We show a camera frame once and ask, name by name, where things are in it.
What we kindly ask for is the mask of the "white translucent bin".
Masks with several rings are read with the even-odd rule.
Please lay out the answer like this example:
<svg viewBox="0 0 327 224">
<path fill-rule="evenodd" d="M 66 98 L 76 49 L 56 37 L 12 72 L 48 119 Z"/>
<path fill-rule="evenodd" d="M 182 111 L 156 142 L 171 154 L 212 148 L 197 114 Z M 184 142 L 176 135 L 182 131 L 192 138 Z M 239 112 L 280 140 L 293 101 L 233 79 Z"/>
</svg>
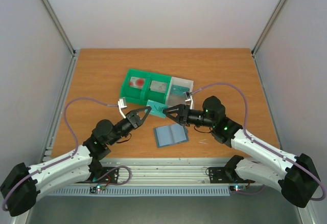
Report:
<svg viewBox="0 0 327 224">
<path fill-rule="evenodd" d="M 171 81 L 167 89 L 168 92 L 166 95 L 165 105 L 171 107 L 179 104 L 187 104 L 185 92 L 192 92 L 193 87 L 193 80 L 171 77 Z"/>
</svg>

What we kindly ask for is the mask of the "teal leather card holder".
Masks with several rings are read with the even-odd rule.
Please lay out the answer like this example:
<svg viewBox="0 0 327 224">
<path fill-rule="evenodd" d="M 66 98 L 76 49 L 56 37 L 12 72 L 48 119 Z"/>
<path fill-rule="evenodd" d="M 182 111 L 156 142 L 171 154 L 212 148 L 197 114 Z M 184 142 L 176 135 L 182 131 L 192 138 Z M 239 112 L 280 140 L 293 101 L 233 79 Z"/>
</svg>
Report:
<svg viewBox="0 0 327 224">
<path fill-rule="evenodd" d="M 177 123 L 153 129 L 157 148 L 189 141 L 188 130 Z"/>
</svg>

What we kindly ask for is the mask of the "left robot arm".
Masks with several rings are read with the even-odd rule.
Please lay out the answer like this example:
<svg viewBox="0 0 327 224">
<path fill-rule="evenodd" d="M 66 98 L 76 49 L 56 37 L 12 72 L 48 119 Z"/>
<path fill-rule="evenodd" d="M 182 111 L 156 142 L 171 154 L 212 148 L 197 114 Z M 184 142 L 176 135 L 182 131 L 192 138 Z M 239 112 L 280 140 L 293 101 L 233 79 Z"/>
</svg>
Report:
<svg viewBox="0 0 327 224">
<path fill-rule="evenodd" d="M 36 165 L 15 165 L 1 184 L 3 211 L 19 216 L 61 187 L 87 179 L 98 182 L 103 176 L 100 160 L 110 153 L 108 147 L 142 126 L 150 111 L 149 106 L 131 110 L 117 124 L 101 120 L 74 150 Z"/>
</svg>

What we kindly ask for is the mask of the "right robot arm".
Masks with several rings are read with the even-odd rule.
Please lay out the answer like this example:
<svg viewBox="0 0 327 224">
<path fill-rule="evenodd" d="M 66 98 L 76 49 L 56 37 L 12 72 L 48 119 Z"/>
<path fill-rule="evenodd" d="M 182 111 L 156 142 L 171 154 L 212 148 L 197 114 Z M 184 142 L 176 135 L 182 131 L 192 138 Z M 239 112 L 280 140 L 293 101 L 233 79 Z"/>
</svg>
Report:
<svg viewBox="0 0 327 224">
<path fill-rule="evenodd" d="M 256 160 L 252 162 L 241 156 L 231 158 L 225 165 L 225 174 L 230 181 L 241 178 L 273 188 L 299 208 L 313 200 L 320 183 L 313 160 L 304 153 L 287 153 L 254 136 L 226 116 L 225 106 L 217 97 L 206 98 L 202 110 L 179 104 L 164 109 L 163 113 L 182 126 L 209 127 L 216 141 Z"/>
</svg>

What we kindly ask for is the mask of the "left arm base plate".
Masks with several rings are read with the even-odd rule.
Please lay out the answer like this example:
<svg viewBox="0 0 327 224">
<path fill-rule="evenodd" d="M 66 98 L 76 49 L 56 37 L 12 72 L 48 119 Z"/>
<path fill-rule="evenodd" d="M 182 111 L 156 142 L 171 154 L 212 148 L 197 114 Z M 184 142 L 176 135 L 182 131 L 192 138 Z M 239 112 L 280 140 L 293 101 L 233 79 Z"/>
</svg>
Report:
<svg viewBox="0 0 327 224">
<path fill-rule="evenodd" d="M 96 173 L 91 173 L 87 180 L 78 183 L 107 183 L 109 181 L 110 183 L 116 184 L 118 182 L 118 176 L 119 176 L 118 169 L 111 171 L 110 173 L 108 173 L 106 176 L 104 176 L 99 180 L 100 177 L 102 177 L 105 173 L 107 173 L 112 169 L 113 167 L 104 167 L 101 171 L 98 171 Z"/>
</svg>

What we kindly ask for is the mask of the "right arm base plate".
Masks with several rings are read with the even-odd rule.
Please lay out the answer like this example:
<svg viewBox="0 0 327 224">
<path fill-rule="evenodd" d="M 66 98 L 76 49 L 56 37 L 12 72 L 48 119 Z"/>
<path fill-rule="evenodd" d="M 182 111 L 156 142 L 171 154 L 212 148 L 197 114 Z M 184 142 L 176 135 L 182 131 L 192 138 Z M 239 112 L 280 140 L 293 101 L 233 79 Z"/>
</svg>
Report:
<svg viewBox="0 0 327 224">
<path fill-rule="evenodd" d="M 208 167 L 205 174 L 209 177 L 211 184 L 228 183 L 228 184 L 247 184 L 254 183 L 251 180 L 240 178 L 234 171 L 227 170 L 225 167 Z"/>
</svg>

